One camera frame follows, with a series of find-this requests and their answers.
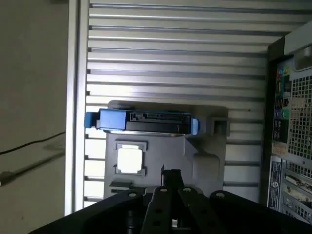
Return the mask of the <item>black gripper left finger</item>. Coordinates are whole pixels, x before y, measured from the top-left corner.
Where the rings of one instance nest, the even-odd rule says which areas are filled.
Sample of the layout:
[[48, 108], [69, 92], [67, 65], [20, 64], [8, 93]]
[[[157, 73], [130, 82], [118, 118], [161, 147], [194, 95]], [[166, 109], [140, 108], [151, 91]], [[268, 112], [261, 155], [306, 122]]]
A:
[[33, 231], [35, 234], [168, 234], [172, 189], [119, 192]]

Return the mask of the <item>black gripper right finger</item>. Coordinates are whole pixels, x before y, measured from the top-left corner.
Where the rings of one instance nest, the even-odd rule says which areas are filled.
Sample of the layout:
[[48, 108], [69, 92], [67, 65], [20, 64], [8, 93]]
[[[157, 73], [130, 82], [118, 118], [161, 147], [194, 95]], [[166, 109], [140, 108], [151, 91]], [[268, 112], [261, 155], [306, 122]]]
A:
[[173, 169], [173, 186], [186, 209], [194, 234], [310, 234], [303, 221], [227, 191], [209, 197], [187, 187], [181, 171]]

